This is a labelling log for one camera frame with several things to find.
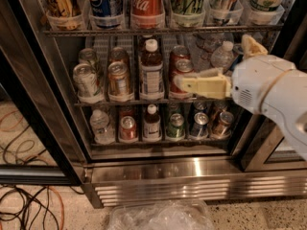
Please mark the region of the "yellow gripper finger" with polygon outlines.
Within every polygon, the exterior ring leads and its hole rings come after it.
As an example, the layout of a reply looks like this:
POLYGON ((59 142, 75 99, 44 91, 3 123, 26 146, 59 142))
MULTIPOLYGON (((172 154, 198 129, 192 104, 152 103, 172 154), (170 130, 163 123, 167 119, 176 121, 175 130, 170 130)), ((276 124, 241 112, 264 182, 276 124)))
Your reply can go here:
POLYGON ((268 53, 268 50, 258 43, 251 35, 244 34, 242 36, 241 47, 244 53, 244 59, 263 56, 268 53))
POLYGON ((222 100, 231 97, 231 77, 226 76, 222 68, 176 75, 173 83, 181 91, 209 99, 222 100))

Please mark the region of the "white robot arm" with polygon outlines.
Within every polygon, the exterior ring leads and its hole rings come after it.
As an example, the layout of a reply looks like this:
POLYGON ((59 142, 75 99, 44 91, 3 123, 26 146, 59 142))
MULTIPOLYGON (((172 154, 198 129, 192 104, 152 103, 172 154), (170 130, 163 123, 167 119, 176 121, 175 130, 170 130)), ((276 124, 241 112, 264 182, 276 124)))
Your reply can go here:
POLYGON ((205 98, 230 97, 252 114, 274 121, 291 147, 307 160, 307 74, 268 53, 252 36, 242 37, 243 60, 231 76, 220 69, 174 77, 177 88, 205 98))

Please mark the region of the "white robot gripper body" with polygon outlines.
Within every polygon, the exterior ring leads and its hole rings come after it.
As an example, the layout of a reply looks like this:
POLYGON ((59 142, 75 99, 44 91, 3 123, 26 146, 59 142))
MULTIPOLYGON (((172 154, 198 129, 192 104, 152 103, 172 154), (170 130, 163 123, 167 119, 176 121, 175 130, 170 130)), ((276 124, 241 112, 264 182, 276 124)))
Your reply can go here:
POLYGON ((253 114, 261 112, 261 102, 277 79, 295 65, 273 55, 244 59, 236 65, 232 78, 233 101, 253 114))

